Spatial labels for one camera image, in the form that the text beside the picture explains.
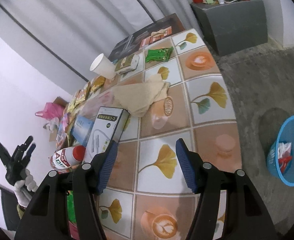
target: white wall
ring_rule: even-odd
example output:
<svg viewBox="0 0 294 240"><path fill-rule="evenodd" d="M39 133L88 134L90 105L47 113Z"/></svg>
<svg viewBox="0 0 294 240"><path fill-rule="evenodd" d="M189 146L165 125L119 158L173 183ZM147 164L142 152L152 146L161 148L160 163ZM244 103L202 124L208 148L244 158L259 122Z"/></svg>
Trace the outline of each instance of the white wall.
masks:
<svg viewBox="0 0 294 240"><path fill-rule="evenodd" d="M280 0L283 19L283 47L294 46L294 3Z"/></svg>
<svg viewBox="0 0 294 240"><path fill-rule="evenodd" d="M36 149L28 166L39 185L51 170L48 157L55 151L49 143L48 132L42 128L45 120L35 112L57 96L69 101L71 96L55 85L0 38L0 142L10 154L29 135L34 137ZM0 184L13 189L5 179L6 169L0 161ZM0 226L6 228L0 200Z"/></svg>
<svg viewBox="0 0 294 240"><path fill-rule="evenodd" d="M268 35L282 45L284 25L280 0L263 0L263 2L266 11Z"/></svg>

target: white paper cup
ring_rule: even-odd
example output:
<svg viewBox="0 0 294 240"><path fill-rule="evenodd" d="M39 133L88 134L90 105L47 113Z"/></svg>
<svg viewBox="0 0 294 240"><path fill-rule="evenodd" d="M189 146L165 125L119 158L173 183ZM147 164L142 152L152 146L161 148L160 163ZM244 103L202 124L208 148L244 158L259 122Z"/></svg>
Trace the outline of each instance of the white paper cup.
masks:
<svg viewBox="0 0 294 240"><path fill-rule="evenodd" d="M101 53L91 64L90 71L94 71L107 79L113 79L116 76L115 68L116 66Z"/></svg>

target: plastic bag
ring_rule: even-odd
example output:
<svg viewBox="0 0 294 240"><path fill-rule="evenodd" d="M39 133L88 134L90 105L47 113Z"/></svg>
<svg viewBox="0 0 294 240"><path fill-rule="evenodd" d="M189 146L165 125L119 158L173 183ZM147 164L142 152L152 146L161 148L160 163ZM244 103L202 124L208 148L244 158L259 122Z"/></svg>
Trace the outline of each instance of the plastic bag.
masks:
<svg viewBox="0 0 294 240"><path fill-rule="evenodd" d="M35 116L39 116L45 118L46 120L50 121L55 117L59 119L63 116L64 107L58 104L47 102L45 108L42 111L36 112Z"/></svg>
<svg viewBox="0 0 294 240"><path fill-rule="evenodd" d="M291 142L279 143L278 146L278 163L282 174L286 172L286 168L289 166L291 156Z"/></svg>

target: blue trash bin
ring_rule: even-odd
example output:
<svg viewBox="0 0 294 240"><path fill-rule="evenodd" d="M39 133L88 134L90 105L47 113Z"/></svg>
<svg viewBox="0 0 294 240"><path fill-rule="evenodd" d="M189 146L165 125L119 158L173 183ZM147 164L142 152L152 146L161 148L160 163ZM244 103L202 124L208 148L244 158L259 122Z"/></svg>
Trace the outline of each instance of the blue trash bin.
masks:
<svg viewBox="0 0 294 240"><path fill-rule="evenodd" d="M292 160L285 170L284 174L281 174L279 163L278 163L278 144L280 142L291 142L291 156ZM267 160L267 168L269 172L281 179L281 181L287 186L294 187L294 115L289 117L281 126L277 136L277 140L271 146Z"/></svg>

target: red bottle cap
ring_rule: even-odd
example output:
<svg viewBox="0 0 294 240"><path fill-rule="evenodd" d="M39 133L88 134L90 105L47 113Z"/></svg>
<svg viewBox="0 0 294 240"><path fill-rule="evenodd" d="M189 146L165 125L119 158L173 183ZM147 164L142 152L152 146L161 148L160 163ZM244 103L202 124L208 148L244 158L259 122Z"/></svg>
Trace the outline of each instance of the red bottle cap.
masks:
<svg viewBox="0 0 294 240"><path fill-rule="evenodd" d="M85 151L86 151L86 147L82 145L77 145L72 150L72 156L75 158L75 160L82 161L85 156Z"/></svg>

